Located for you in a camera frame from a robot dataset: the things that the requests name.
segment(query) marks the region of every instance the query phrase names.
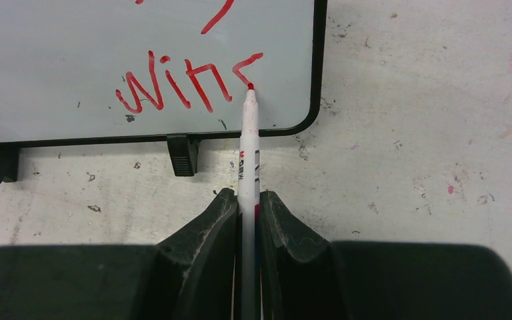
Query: whiteboard frame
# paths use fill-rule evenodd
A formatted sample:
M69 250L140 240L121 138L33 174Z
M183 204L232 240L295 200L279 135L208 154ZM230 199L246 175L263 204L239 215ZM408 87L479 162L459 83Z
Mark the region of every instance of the whiteboard frame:
M315 0L313 6L313 52L311 54L311 88L309 113L300 124L287 129L262 129L260 137L279 137L302 132L315 122L321 108L321 85L323 77L323 54L325 49L325 30L327 24L327 0ZM240 131L218 133L177 133L186 135L190 140L231 139L240 137ZM80 139L55 139L35 141L0 142L0 148L34 148L65 145L97 145L108 143L141 143L166 141L172 135L140 135L122 137L96 137Z

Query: black frame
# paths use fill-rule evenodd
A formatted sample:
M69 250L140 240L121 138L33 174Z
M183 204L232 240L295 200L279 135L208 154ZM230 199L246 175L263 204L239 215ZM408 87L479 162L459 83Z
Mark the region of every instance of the black frame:
M298 125L288 129L260 130L260 137L294 135L308 128L317 118L321 108L321 84L323 77L323 54L325 50L325 28L327 23L327 0L315 0L313 8L313 52L311 56L311 94L309 113ZM240 137L240 131L220 133L180 133L191 140L230 139ZM35 148L66 145L99 145L108 143L140 143L166 141L168 135L141 135L128 137L98 137L79 139L56 139L40 141L0 142L0 148Z

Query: red ink stroke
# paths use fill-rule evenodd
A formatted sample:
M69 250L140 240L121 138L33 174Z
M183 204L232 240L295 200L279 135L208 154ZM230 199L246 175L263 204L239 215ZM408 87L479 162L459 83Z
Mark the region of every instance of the red ink stroke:
M191 109L191 103L189 102L189 100L187 100L185 98L185 96L183 95L183 93L181 92L180 88L177 86L176 82L173 80L173 77L171 76L169 70L166 70L166 79L168 79L168 82L169 84L171 85L171 87L173 88L173 90L176 92L177 96L179 97L179 99L181 100L181 102L183 103L183 105L188 108L188 109Z
M216 25L217 22L219 22L227 14L229 9L233 6L233 2L235 2L235 0L226 0L225 1L225 4L221 8L221 10L219 10L219 12L217 12L217 14L211 20L209 20L209 22L201 30L202 35L209 32L209 30L211 30L211 28L214 25Z
M245 85L249 85L250 84L250 81L248 81L248 79L246 79L246 77L240 72L240 68L244 68L246 67L247 65L251 65L252 63L254 63L254 61L262 58L264 56L264 53L260 52L260 53L255 53L253 55L250 56L250 58L244 60L244 61L240 61L238 62L234 67L233 67L233 73L245 84Z
M219 74L219 72L217 70L217 67L214 64L208 63L206 65L202 65L198 68L192 69L190 60L186 59L185 66L187 68L185 74L187 76L189 76L191 83L195 87L195 90L197 90L197 93L201 97L201 100L203 100L203 103L205 104L205 107L207 108L208 112L212 113L213 108L211 106L211 103L209 102L209 99L207 98L207 95L205 94L203 88L201 87L201 85L199 84L199 81L197 80L197 78L195 76L198 73L201 73L201 72L204 72L204 71L207 71L210 69L211 72L213 72L213 76L215 77L217 84L219 85L219 87L221 88L221 91L223 92L223 96L224 96L225 100L229 101L229 102L233 100L232 96L229 95L229 92L225 86L225 83L223 82L223 80L221 78L221 75Z
M152 79L152 85L154 86L154 92L156 93L156 98L158 101L156 102L150 94L144 90L140 82L136 80L135 76L132 72L126 73L127 84L129 85L129 89L132 92L134 101L136 103L136 109L131 108L131 106L126 102L125 98L121 94L120 90L115 90L115 94L119 101L127 108L128 111L132 113L140 113L142 112L142 104L140 103L140 99L138 98L138 94L136 93L135 86L138 90L154 105L154 107L158 110L164 109L164 101L162 99L162 94L160 92L160 87L158 86L158 79L156 78L156 72L154 71L154 52L152 50L148 51L148 71L150 72L150 78Z

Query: whiteboard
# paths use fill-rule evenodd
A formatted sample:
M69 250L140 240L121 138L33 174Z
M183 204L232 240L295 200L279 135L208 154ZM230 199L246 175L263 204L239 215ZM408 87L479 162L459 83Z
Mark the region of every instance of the whiteboard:
M0 0L0 143L218 137L241 129L246 81L268 135L304 129L319 108L324 22L314 20L326 2L320 17L316 5Z

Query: white marker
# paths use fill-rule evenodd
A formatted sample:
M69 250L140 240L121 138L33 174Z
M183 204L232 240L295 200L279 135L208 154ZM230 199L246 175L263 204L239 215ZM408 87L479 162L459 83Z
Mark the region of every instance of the white marker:
M252 83L248 84L242 106L238 202L242 214L241 318L254 320L260 319L260 262L257 256L260 138L258 102Z

